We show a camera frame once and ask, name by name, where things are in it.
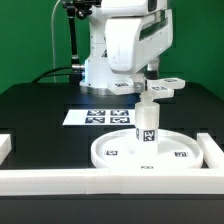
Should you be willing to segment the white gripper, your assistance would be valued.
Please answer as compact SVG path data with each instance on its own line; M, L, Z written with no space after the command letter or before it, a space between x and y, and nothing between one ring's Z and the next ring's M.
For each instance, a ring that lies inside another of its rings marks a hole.
M115 74L134 74L132 80L135 92L143 92L146 88L144 74L137 72L150 62L147 78L158 79L160 59L156 57L172 45L172 11L166 10L161 22L156 22L156 18L155 14L111 18L105 25L109 67Z

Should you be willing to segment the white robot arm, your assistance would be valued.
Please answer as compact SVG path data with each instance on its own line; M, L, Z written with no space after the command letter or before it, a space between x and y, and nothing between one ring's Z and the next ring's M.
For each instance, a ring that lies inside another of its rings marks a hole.
M158 77L173 41L168 0L100 0L91 7L90 55L81 89L100 95L142 92Z

